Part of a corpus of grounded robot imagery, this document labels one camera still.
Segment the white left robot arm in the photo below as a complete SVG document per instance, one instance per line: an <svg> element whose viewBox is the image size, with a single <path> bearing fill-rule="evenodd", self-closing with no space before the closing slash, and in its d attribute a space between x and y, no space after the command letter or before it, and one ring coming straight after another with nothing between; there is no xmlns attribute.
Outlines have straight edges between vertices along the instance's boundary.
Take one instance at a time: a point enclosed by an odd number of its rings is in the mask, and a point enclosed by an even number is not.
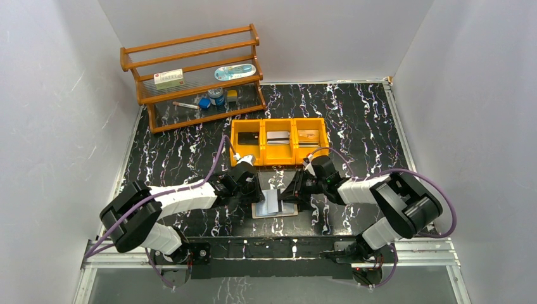
<svg viewBox="0 0 537 304"><path fill-rule="evenodd" d="M208 181L182 187L151 189L135 181L106 205L99 218L118 252L140 246L159 251L173 263L182 263L191 252L190 242L180 229L159 221L176 213L263 200L254 164L254 155L240 156L231 169L212 173Z"/></svg>

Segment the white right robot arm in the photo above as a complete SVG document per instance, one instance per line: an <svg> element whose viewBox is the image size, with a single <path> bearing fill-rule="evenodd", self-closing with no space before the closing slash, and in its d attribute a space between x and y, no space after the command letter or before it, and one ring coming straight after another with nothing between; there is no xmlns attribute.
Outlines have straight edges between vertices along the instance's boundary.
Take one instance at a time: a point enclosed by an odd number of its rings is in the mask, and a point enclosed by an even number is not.
<svg viewBox="0 0 537 304"><path fill-rule="evenodd" d="M438 198L409 171L358 180L340 175L326 155L310 156L303 165L279 199L300 204L308 203L314 194L322 194L337 205L375 204L383 214L347 247L320 254L334 262L373 262L384 247L401 238L415 237L443 213Z"/></svg>

